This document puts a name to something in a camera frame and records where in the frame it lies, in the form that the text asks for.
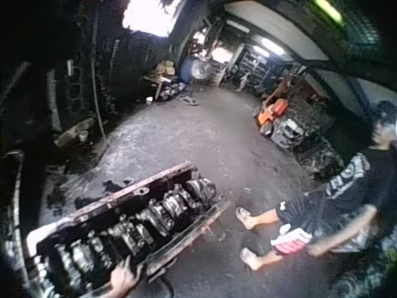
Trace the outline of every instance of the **ceiling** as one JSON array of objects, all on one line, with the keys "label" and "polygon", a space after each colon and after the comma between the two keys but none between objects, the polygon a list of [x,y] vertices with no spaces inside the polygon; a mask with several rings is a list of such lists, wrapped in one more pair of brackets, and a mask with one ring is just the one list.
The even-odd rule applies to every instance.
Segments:
[{"label": "ceiling", "polygon": [[329,60],[312,39],[268,7],[254,1],[240,1],[226,4],[225,10],[266,31],[305,60]]}]

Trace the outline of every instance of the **orange machine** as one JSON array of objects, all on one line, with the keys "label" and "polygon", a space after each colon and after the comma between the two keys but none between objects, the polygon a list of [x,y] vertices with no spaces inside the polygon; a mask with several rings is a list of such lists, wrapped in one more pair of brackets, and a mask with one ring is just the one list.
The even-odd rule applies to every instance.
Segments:
[{"label": "orange machine", "polygon": [[269,107],[259,106],[254,112],[254,118],[258,127],[260,127],[260,132],[265,137],[270,137],[273,133],[273,121],[284,115],[288,108],[288,102],[284,98],[279,98],[274,104]]}]

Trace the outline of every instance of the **bare foot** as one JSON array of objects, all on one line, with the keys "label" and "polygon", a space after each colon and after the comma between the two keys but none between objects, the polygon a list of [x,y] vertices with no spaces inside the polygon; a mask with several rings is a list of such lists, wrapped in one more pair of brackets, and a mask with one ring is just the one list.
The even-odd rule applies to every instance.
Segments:
[{"label": "bare foot", "polygon": [[243,250],[241,250],[240,258],[254,271],[262,267],[261,259],[248,248],[243,248]]},{"label": "bare foot", "polygon": [[251,216],[244,208],[237,208],[236,209],[236,216],[237,218],[243,223],[247,230],[252,230],[255,227],[254,217]]}]

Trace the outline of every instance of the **black t-shirt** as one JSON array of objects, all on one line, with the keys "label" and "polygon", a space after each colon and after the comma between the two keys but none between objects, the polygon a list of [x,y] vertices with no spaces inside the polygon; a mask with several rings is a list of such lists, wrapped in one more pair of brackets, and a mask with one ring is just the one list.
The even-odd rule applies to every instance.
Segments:
[{"label": "black t-shirt", "polygon": [[393,200],[396,187],[395,149],[366,149],[326,185],[323,219],[351,213],[365,204],[382,214]]}]

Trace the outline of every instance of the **hand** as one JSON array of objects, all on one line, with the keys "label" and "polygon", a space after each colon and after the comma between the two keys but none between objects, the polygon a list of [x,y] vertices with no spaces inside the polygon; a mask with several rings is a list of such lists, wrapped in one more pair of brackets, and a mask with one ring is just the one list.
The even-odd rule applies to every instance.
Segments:
[{"label": "hand", "polygon": [[327,253],[332,248],[330,241],[327,239],[320,240],[319,242],[308,246],[309,255],[318,258]]},{"label": "hand", "polygon": [[130,256],[117,265],[110,276],[114,296],[123,297],[128,294],[139,281],[143,265],[139,265],[134,275],[130,269]]}]

